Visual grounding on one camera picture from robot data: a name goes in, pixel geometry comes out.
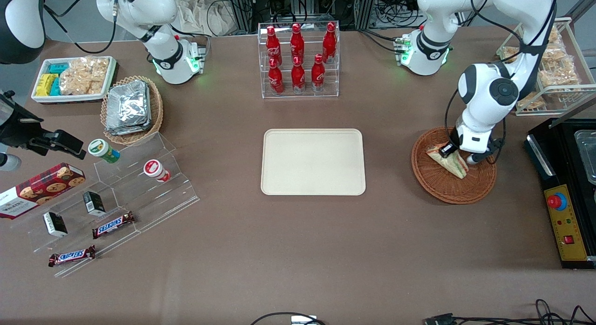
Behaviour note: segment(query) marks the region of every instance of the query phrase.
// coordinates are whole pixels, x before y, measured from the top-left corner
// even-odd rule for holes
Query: red and white cup
[[[149,160],[143,167],[145,175],[155,178],[157,182],[166,182],[170,179],[170,171],[163,167],[163,164],[158,160]]]

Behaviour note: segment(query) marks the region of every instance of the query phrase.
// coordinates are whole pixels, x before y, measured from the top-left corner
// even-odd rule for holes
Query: red emergency stop button
[[[547,198],[547,205],[557,211],[562,211],[567,208],[567,198],[562,193],[555,193]]]

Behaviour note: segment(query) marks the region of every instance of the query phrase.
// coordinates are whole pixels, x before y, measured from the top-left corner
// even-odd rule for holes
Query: red cookie box
[[[15,219],[83,182],[83,171],[62,162],[0,194],[0,217]]]

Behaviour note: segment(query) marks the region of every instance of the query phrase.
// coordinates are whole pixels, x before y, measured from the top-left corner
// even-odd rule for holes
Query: red bottle
[[[335,60],[337,36],[335,34],[335,22],[327,24],[327,32],[323,37],[323,62],[333,63]]]
[[[304,63],[304,38],[300,33],[300,24],[292,25],[292,37],[290,37],[290,47],[292,58],[294,56],[300,57],[300,62]]]
[[[300,57],[294,56],[292,61],[294,62],[294,67],[292,68],[292,89],[294,89],[295,94],[300,95],[306,90],[302,60]]]
[[[267,26],[267,55],[277,61],[278,66],[281,66],[281,45],[277,36],[275,36],[275,28]]]
[[[284,93],[284,81],[275,58],[269,59],[269,83],[274,95],[279,96]]]
[[[325,81],[325,66],[323,66],[323,55],[315,55],[315,64],[311,71],[312,90],[315,92],[323,91]]]

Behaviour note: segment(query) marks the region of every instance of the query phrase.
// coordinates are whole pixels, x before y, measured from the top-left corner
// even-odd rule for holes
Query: brown table surface
[[[400,35],[403,31],[388,32]],[[522,147],[543,117],[508,118],[508,144],[483,201],[447,205],[417,183],[414,141],[441,126],[458,77],[489,61],[505,34],[460,28],[439,73],[420,77],[356,32],[341,35],[339,98],[262,100],[255,36],[212,40],[203,75],[165,83],[138,41],[115,42],[118,77],[145,75],[164,100],[161,132],[200,202],[68,278],[53,278],[26,235],[0,221],[3,324],[247,325],[277,311],[315,314],[329,325],[420,324],[459,316],[533,316],[534,300],[569,314],[596,313],[594,272],[560,269],[538,175]],[[87,48],[100,45],[87,44]],[[50,42],[43,58],[82,55]],[[102,137],[99,104],[27,108],[47,129]],[[450,122],[462,111],[454,102]],[[260,191],[262,140],[271,128],[357,128],[366,192],[358,197],[275,197]],[[21,156],[0,191],[65,161]],[[288,318],[266,321],[288,324]]]

